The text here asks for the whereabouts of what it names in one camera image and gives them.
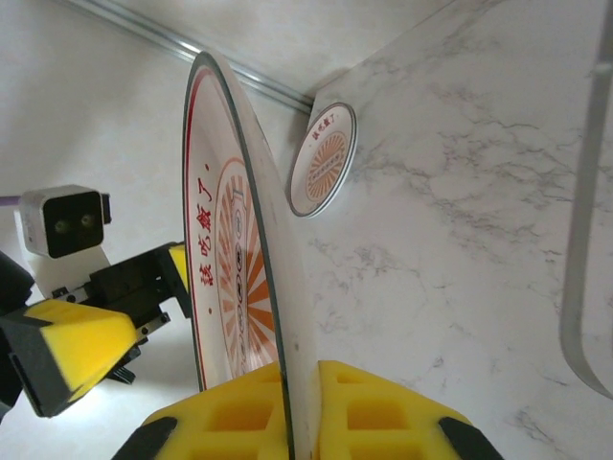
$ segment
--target yellow foam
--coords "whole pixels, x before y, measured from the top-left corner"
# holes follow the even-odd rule
[[[457,460],[438,427],[466,417],[401,385],[337,361],[320,361],[321,460]]]
[[[458,412],[336,361],[321,361],[318,460],[457,460],[438,427]],[[151,415],[178,423],[157,460],[287,460],[277,363]]]
[[[177,244],[169,249],[170,257],[174,262],[174,266],[176,267],[176,271],[179,273],[181,277],[181,281],[183,282],[183,286],[185,286],[186,290],[189,290],[188,286],[188,264],[187,259],[185,257],[185,244]]]
[[[145,424],[174,417],[177,428],[156,460],[286,460],[277,363],[159,410]]]
[[[130,318],[116,311],[47,300],[24,316],[53,323],[41,334],[66,385],[75,392],[69,401],[95,386],[138,339]]]

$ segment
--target white marble surface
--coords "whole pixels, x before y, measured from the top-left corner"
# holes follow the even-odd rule
[[[0,196],[70,183],[109,192],[111,262],[181,241],[190,65],[53,2],[0,4]],[[307,117],[248,94],[287,170]],[[9,208],[0,249],[23,264]],[[174,301],[162,308],[172,321],[128,365],[131,387],[104,381],[53,419],[22,395],[0,425],[0,458],[107,460],[145,417],[194,394],[190,321]]]
[[[613,402],[557,337],[602,0],[456,0],[317,95],[352,104],[340,196],[297,220],[321,358],[446,403],[506,459],[613,457]],[[613,386],[613,145],[605,143],[585,340]]]

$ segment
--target ceramic plate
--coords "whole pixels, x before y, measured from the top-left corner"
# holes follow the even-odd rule
[[[270,150],[219,55],[203,53],[193,64],[183,143],[185,240],[201,386],[278,359],[290,454],[308,458],[321,408],[312,306]],[[292,424],[301,429],[292,430]]]
[[[345,103],[334,103],[315,119],[291,175],[289,204],[296,216],[316,216],[331,203],[347,178],[356,140],[355,114]]]

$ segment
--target gray marble vein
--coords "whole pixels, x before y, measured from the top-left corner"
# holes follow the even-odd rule
[[[317,95],[360,123],[348,181],[297,220],[321,358],[460,410],[507,459],[613,458],[613,403],[557,338],[602,0],[456,0]],[[584,344],[613,387],[613,139]]]

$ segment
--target purple cable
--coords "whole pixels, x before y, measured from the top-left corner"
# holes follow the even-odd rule
[[[3,206],[17,206],[21,196],[0,196],[0,208]]]

